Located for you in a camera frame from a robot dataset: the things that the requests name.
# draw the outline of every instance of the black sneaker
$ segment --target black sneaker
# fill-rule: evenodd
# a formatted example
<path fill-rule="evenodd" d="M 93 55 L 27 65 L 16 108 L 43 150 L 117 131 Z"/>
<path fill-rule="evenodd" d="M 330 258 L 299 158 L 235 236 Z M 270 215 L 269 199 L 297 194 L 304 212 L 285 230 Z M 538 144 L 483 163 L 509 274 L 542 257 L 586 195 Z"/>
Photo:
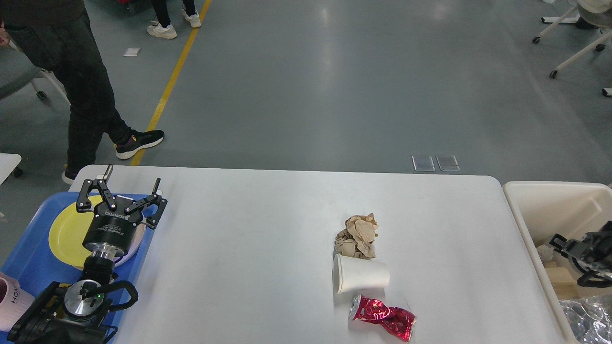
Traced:
<path fill-rule="evenodd" d="M 151 130 L 144 133 L 132 130 L 130 134 L 126 144 L 115 145 L 116 155 L 119 159 L 129 159 L 139 150 L 153 147 L 163 140 L 163 131 L 161 130 Z"/>
<path fill-rule="evenodd" d="M 70 170 L 68 170 L 67 168 L 62 173 L 62 180 L 68 185 L 72 185 L 76 177 L 77 177 L 77 174 L 70 172 Z"/>

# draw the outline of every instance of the red can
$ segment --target red can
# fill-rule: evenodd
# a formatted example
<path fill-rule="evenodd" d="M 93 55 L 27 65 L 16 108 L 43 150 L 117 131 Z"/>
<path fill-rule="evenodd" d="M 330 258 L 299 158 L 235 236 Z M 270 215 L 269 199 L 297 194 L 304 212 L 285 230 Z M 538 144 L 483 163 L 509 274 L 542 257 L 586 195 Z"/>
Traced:
<path fill-rule="evenodd" d="M 405 309 L 387 307 L 380 300 L 370 299 L 358 294 L 353 300 L 349 319 L 380 324 L 388 333 L 407 342 L 410 340 L 416 317 Z"/>

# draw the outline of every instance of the crumpled paper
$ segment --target crumpled paper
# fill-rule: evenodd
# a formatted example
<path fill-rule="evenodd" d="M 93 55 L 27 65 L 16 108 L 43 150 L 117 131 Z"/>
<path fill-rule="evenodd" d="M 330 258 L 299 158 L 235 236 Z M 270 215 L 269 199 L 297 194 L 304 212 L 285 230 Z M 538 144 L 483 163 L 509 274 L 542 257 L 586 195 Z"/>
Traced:
<path fill-rule="evenodd" d="M 374 214 L 354 215 L 345 221 L 345 229 L 336 235 L 334 248 L 343 256 L 371 259 L 376 257 L 372 244 L 378 236 Z"/>

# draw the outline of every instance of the yellow floor line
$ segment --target yellow floor line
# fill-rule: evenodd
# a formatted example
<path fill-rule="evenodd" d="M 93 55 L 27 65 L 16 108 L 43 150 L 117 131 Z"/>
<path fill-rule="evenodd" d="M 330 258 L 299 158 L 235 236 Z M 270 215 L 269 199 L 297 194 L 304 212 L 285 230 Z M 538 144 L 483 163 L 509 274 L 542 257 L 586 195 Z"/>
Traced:
<path fill-rule="evenodd" d="M 208 8 L 211 5 L 211 1 L 212 0 L 206 0 L 206 2 L 204 3 L 204 6 L 202 7 L 202 10 L 200 10 L 200 21 L 202 22 L 204 21 L 204 16 L 206 16 L 206 12 L 208 12 Z M 187 55 L 189 55 L 189 51 L 191 50 L 193 41 L 195 40 L 195 36 L 198 35 L 198 31 L 199 31 L 198 29 L 193 29 L 191 34 L 189 35 L 189 38 L 187 39 L 187 43 L 185 43 L 185 47 L 183 48 L 183 52 L 181 53 L 181 56 L 179 57 L 179 60 L 176 63 L 176 66 L 174 67 L 174 71 L 172 72 L 172 75 L 170 76 L 170 80 L 168 81 L 168 84 L 166 85 L 166 89 L 163 90 L 162 98 L 159 100 L 159 103 L 157 104 L 157 108 L 155 109 L 155 112 L 153 113 L 153 117 L 151 118 L 151 121 L 149 122 L 147 131 L 155 130 L 155 128 L 157 127 L 157 123 L 159 122 L 159 119 L 162 117 L 163 109 L 166 107 L 166 103 L 168 102 L 168 99 L 170 98 L 170 94 L 172 93 L 172 90 L 174 89 L 176 80 L 179 78 L 179 74 L 181 74 L 181 70 L 183 69 L 185 60 L 187 59 Z M 141 149 L 140 151 L 138 151 L 134 155 L 134 158 L 132 159 L 132 162 L 130 163 L 130 165 L 131 166 L 140 165 L 140 161 L 142 160 L 145 151 L 146 149 Z"/>

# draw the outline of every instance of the trash bin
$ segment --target trash bin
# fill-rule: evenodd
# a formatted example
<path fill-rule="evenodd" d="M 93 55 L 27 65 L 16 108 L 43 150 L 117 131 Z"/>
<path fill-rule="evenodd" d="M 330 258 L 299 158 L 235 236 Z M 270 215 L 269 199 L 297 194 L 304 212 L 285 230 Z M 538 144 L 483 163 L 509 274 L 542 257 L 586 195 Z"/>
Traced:
<path fill-rule="evenodd" d="M 567 239 L 581 239 L 584 233 L 598 231 L 612 220 L 612 189 L 603 184 L 579 182 L 508 182 L 503 189 L 566 342 L 578 343 L 536 247 L 547 243 L 556 233 Z M 575 279 L 581 275 L 567 259 L 555 254 L 555 261 Z M 579 297 L 612 294 L 612 288 L 578 285 L 576 291 Z"/>

